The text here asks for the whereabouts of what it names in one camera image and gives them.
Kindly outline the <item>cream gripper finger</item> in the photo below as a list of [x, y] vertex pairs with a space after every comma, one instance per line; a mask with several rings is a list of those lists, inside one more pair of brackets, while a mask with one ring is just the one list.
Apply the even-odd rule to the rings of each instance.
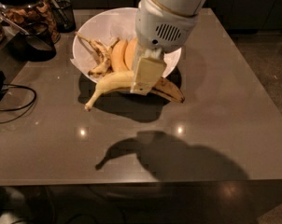
[[136, 48], [130, 93], [147, 95], [151, 91], [166, 68], [163, 56], [162, 49]]

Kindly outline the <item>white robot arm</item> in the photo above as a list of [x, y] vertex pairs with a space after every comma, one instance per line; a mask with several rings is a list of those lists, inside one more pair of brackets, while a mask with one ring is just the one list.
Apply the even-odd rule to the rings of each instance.
[[166, 69], [164, 55], [180, 49], [206, 0], [141, 0], [135, 17], [137, 45], [131, 92], [146, 95]]

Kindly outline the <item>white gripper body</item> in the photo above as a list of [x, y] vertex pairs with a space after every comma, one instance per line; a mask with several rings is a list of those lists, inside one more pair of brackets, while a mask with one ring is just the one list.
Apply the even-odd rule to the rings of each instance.
[[181, 16], [156, 0], [141, 0], [135, 17], [135, 32], [144, 49], [171, 53], [185, 44], [196, 22], [196, 15]]

